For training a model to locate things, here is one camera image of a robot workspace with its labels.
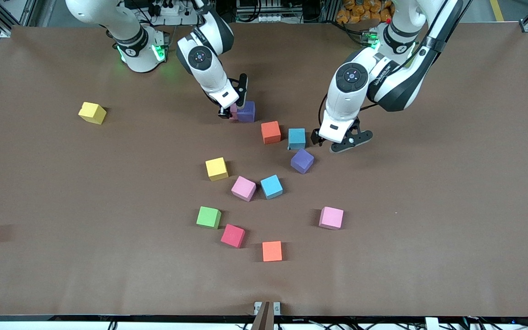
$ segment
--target light blue cube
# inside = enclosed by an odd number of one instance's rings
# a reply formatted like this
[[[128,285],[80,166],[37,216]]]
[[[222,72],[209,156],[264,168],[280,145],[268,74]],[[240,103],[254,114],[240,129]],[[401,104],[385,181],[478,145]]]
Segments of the light blue cube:
[[[304,149],[306,143],[304,129],[289,129],[289,150]]]
[[[260,181],[260,185],[267,200],[282,195],[282,185],[277,175],[265,178]]]

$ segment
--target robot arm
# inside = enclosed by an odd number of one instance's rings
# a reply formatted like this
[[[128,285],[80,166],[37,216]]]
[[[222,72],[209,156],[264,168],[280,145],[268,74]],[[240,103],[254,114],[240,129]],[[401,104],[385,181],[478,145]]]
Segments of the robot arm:
[[[217,56],[232,48],[233,32],[209,2],[195,0],[195,4],[204,23],[178,40],[176,56],[207,96],[220,105],[220,116],[229,118],[229,107],[243,107],[248,77],[242,74],[236,81],[239,86],[232,86]]]
[[[136,72],[148,72],[165,61],[164,32],[142,27],[136,15],[117,6],[121,0],[66,0],[78,20],[107,29],[117,44],[121,59]]]
[[[358,113],[364,98],[386,111],[406,109],[417,96],[429,68],[444,50],[457,24],[462,0],[399,0],[392,22],[377,28],[379,47],[351,54],[331,80],[321,128],[312,135],[314,143],[331,140],[332,152],[343,152],[372,138],[359,129]],[[429,32],[411,56],[419,30],[427,21]]]

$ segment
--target brown tabletop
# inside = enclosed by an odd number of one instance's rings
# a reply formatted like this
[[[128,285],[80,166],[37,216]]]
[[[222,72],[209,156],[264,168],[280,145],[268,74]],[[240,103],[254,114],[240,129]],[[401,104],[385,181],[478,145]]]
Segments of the brown tabletop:
[[[175,38],[182,36],[179,29]],[[463,24],[400,113],[360,115],[374,139],[301,175],[260,123],[317,126],[355,50],[329,25],[233,25],[220,58],[245,72],[257,123],[216,116],[174,52],[136,74],[100,28],[16,28],[0,42],[0,314],[528,314],[528,34]],[[108,109],[103,125],[78,115]],[[204,161],[230,178],[210,182]],[[238,175],[285,194],[246,203]],[[201,205],[244,247],[195,225]],[[345,209],[343,230],[316,226]],[[260,243],[283,242],[263,263]]]

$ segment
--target block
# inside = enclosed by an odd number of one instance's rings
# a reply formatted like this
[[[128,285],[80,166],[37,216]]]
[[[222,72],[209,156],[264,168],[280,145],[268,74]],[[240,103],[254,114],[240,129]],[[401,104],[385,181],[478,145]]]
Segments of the block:
[[[245,201],[251,201],[255,191],[256,183],[251,182],[243,176],[237,177],[235,184],[233,184],[233,188],[231,188],[232,194]]]
[[[243,109],[237,109],[237,121],[243,123],[256,121],[256,103],[254,101],[246,101],[243,103]]]
[[[267,200],[282,195],[282,185],[277,175],[267,177],[260,181],[260,186],[262,186],[262,191],[264,191]]]
[[[81,110],[79,111],[79,116],[85,119],[89,123],[94,123],[101,125],[107,111],[103,109],[99,104],[83,102]]]
[[[304,129],[289,129],[289,150],[304,149],[306,144]]]
[[[220,226],[221,211],[211,207],[201,206],[199,216],[197,216],[197,225],[205,228],[217,229]]]
[[[231,113],[231,117],[229,117],[229,120],[237,121],[237,105],[235,105],[235,103],[231,104],[231,106],[229,107],[229,112]]]
[[[291,159],[291,166],[299,171],[300,174],[304,175],[307,173],[311,165],[313,165],[314,160],[315,157],[313,157],[312,154],[306,152],[304,149],[299,149]]]
[[[262,259],[266,261],[282,261],[282,245],[280,241],[262,242]]]
[[[225,226],[224,235],[221,237],[221,241],[235,248],[239,248],[245,234],[245,230],[228,224]]]
[[[333,207],[325,206],[321,210],[321,218],[319,219],[319,227],[323,227],[327,229],[340,229],[342,219],[343,219],[342,209],[334,209]]]
[[[207,175],[211,181],[229,177],[224,157],[208,160],[205,165],[207,167]]]
[[[278,121],[262,123],[261,126],[264,144],[271,144],[281,141],[281,128],[278,126]]]

